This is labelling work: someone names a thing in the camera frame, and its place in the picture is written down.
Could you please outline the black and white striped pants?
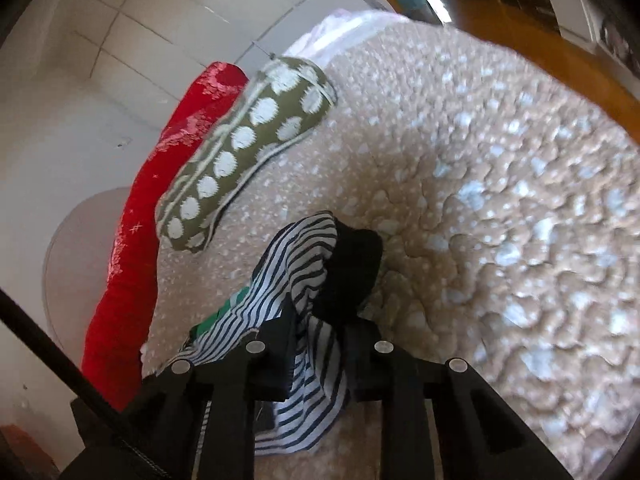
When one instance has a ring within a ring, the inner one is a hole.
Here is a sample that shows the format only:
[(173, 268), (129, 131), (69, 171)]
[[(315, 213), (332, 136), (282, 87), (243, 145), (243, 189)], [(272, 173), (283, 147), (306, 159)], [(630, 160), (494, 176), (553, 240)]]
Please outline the black and white striped pants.
[(345, 404), (347, 379), (334, 330), (311, 313), (326, 284), (337, 241), (337, 220), (329, 211), (319, 211), (277, 232), (254, 267), (250, 284), (198, 324), (198, 334), (163, 364), (178, 359), (194, 365), (220, 361), (249, 332), (280, 318), (290, 302), (296, 312), (291, 396), (273, 404), (274, 427), (258, 432), (258, 456), (313, 448)]

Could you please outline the long red bolster pillow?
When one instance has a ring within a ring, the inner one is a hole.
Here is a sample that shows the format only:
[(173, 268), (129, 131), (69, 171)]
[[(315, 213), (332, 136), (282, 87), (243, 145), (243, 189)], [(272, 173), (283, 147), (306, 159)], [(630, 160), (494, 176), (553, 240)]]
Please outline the long red bolster pillow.
[(141, 349), (157, 297), (155, 207), (206, 131), (239, 96), (248, 78), (213, 62), (196, 78), (132, 182), (117, 225), (106, 286), (86, 336), (81, 373), (116, 411), (142, 385)]

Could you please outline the black folded garment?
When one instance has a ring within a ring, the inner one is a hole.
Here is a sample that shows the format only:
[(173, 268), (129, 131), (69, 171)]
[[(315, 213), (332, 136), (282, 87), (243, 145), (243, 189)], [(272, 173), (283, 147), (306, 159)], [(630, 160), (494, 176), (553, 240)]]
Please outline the black folded garment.
[(383, 242), (377, 232), (336, 222), (336, 242), (326, 262), (326, 279), (312, 314), (331, 326), (356, 318), (368, 300), (380, 270)]

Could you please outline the beige dotted quilt bedspread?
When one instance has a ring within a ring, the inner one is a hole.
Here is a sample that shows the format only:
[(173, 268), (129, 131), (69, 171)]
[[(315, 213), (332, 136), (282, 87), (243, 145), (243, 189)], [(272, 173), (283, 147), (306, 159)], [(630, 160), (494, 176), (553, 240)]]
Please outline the beige dotted quilt bedspread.
[(384, 243), (364, 314), (413, 356), (466, 359), (577, 479), (639, 415), (639, 150), (515, 52), (396, 23), (334, 56), (337, 103), (274, 156), (202, 252), (157, 258), (142, 370), (320, 210)]

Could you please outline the olive white dotted pillow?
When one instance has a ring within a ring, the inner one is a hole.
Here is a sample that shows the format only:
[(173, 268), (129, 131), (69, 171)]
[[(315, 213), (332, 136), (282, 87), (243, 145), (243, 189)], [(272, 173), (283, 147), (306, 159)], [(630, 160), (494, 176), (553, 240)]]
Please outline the olive white dotted pillow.
[(337, 101), (326, 73), (303, 58), (270, 61), (178, 170), (156, 206), (156, 234), (200, 252), (224, 210), (268, 160), (316, 128)]

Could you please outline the white bed sheet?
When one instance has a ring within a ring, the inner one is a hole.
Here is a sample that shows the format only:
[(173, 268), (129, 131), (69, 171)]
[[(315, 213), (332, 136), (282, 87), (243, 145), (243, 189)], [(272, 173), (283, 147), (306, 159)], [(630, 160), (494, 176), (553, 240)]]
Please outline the white bed sheet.
[(387, 11), (337, 10), (299, 37), (283, 56), (302, 58), (324, 70), (337, 55), (376, 36), (386, 27), (409, 22), (410, 18)]

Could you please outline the white shelf unit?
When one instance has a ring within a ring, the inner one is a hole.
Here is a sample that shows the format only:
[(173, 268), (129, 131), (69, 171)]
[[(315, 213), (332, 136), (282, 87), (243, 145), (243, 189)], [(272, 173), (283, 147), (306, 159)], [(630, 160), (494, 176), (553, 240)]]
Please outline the white shelf unit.
[(626, 32), (614, 23), (611, 12), (596, 0), (549, 0), (561, 36), (594, 53), (597, 47), (608, 51), (631, 70), (639, 68), (639, 53), (634, 50)]

